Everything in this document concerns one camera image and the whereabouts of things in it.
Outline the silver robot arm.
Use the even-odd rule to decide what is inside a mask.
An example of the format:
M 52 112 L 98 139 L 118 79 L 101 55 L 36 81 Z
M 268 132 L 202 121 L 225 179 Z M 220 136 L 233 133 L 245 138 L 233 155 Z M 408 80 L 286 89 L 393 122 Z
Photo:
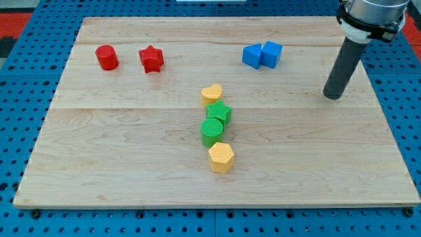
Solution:
M 393 41 L 405 25 L 409 0 L 341 0 L 337 21 L 346 37 L 359 44 Z

